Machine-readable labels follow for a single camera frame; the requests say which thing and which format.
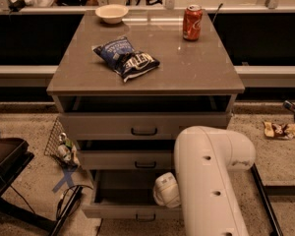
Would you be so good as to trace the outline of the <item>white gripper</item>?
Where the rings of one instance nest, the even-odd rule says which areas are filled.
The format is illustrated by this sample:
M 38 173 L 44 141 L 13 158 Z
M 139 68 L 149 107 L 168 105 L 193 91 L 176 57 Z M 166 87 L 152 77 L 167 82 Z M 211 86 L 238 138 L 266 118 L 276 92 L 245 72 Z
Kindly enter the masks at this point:
M 171 172 L 155 179 L 153 198 L 159 206 L 163 207 L 175 208 L 181 204 L 178 184 Z

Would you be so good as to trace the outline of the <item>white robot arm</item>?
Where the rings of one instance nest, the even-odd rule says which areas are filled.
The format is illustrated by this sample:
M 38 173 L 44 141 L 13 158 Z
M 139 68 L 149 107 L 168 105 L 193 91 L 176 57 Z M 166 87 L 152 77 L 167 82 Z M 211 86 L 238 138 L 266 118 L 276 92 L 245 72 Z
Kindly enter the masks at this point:
M 253 143 L 241 133 L 187 128 L 175 142 L 175 172 L 154 182 L 154 200 L 182 209 L 186 236 L 249 236 L 229 173 L 250 169 L 255 159 Z

